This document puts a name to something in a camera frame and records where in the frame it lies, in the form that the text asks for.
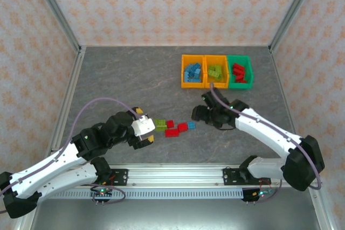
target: patterned wallpaper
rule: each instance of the patterned wallpaper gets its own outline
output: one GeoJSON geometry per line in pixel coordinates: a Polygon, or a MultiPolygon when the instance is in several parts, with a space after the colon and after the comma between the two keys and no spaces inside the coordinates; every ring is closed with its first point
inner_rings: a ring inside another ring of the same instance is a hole
{"type": "Polygon", "coordinates": [[[305,0],[275,51],[297,132],[315,136],[321,174],[345,226],[345,0],[305,0]]]}
{"type": "MultiPolygon", "coordinates": [[[[74,57],[44,0],[0,0],[0,172],[44,157],[74,57]]],[[[1,214],[0,222],[15,221],[1,214]]]]}
{"type": "Polygon", "coordinates": [[[269,45],[292,0],[57,0],[82,45],[269,45]]]}

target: enclosure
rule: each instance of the enclosure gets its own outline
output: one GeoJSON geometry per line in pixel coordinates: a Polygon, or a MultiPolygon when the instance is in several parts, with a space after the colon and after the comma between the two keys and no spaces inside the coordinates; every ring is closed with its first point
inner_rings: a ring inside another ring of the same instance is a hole
{"type": "MultiPolygon", "coordinates": [[[[221,93],[229,101],[244,101],[288,132],[314,136],[326,165],[320,191],[299,192],[284,183],[279,196],[255,207],[211,195],[129,198],[101,210],[90,200],[65,196],[49,199],[17,220],[1,214],[2,227],[342,229],[344,2],[1,0],[1,171],[22,171],[57,151],[78,112],[97,97],[117,98],[154,119],[191,121],[193,108],[204,104],[201,95],[208,89],[181,87],[184,54],[249,56],[252,87],[221,93]],[[272,219],[263,221],[267,211],[272,219]],[[253,220],[246,220],[248,215],[253,220]]],[[[96,102],[74,133],[119,111],[123,108],[118,104],[96,102]]],[[[134,150],[125,143],[105,154],[112,168],[137,173],[132,178],[129,174],[129,191],[145,192],[152,184],[157,193],[217,193],[224,187],[222,168],[236,168],[250,155],[278,157],[249,134],[219,131],[201,121],[177,138],[153,134],[155,141],[148,147],[134,150]],[[150,182],[144,170],[169,184],[150,182]],[[191,185],[185,183],[188,177],[191,185]]]]}

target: gray marble surface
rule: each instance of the gray marble surface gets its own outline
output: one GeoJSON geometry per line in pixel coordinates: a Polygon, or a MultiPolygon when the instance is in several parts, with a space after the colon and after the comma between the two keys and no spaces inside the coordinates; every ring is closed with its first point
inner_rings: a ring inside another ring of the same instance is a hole
{"type": "MultiPolygon", "coordinates": [[[[155,119],[190,121],[194,106],[204,104],[207,89],[181,88],[182,54],[249,55],[254,72],[250,90],[222,90],[229,101],[240,99],[261,116],[291,131],[278,78],[267,47],[88,47],[64,132],[67,137],[78,111],[93,98],[107,96],[130,107],[139,106],[155,119]]],[[[86,110],[74,130],[105,122],[124,110],[116,103],[98,102],[86,110]]],[[[204,122],[177,138],[154,132],[155,142],[133,150],[120,144],[105,157],[114,163],[241,163],[249,155],[277,157],[266,145],[239,130],[219,131],[204,122]]]]}

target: orange bin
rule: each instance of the orange bin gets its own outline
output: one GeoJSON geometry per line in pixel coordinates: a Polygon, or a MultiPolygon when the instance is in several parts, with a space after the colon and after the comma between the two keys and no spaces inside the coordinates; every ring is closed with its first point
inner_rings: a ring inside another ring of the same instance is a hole
{"type": "Polygon", "coordinates": [[[207,70],[205,64],[205,57],[204,55],[182,55],[182,62],[181,62],[181,87],[182,88],[205,88],[205,82],[207,77],[207,70]],[[200,79],[201,83],[189,83],[184,82],[184,70],[189,64],[195,64],[196,62],[201,64],[201,73],[200,79]]]}
{"type": "Polygon", "coordinates": [[[226,55],[205,55],[204,60],[205,60],[205,71],[206,71],[205,88],[210,88],[211,82],[213,82],[214,86],[217,88],[228,88],[230,72],[229,72],[229,67],[227,65],[226,55]],[[223,75],[222,79],[216,80],[214,77],[208,76],[207,70],[209,69],[210,65],[221,65],[222,75],[223,75]]]}

